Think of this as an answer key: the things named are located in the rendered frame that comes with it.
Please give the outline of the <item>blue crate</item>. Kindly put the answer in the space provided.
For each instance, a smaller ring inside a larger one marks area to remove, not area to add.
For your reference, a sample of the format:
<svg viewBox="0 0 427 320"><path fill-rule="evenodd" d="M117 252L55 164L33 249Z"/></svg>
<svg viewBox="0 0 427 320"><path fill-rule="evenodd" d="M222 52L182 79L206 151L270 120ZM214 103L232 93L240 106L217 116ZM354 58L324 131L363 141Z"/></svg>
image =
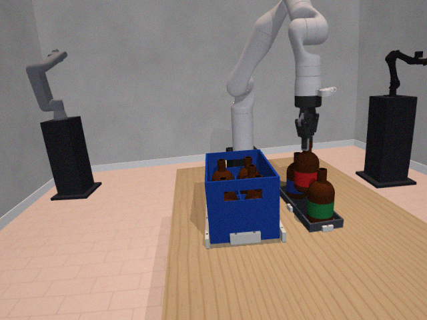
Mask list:
<svg viewBox="0 0 427 320"><path fill-rule="evenodd" d="M244 167L226 167L234 180L211 181L218 159L252 157L264 177L238 179ZM208 164L208 172L207 172ZM240 191L262 189L262 198L245 199ZM238 200L224 201L224 192L233 191ZM230 243L230 233L260 231L261 240L280 238L280 176L260 149L205 154L205 195L210 244Z"/></svg>

